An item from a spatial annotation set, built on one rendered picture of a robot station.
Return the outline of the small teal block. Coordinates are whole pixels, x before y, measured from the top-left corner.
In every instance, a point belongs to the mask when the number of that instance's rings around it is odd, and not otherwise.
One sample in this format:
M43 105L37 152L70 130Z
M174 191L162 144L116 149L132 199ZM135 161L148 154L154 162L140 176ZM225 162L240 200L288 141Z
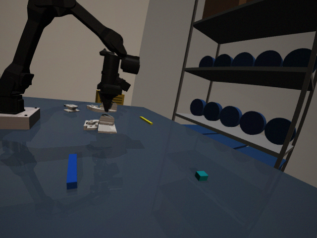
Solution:
M196 171L195 177L198 179L198 181L205 181L208 179L208 175L204 171Z

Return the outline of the blue rectangular block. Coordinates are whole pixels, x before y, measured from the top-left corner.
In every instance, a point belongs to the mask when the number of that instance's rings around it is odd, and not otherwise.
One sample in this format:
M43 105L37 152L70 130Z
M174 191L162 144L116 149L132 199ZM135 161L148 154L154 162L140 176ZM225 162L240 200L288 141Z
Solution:
M67 190L77 188L77 154L69 154L67 169Z

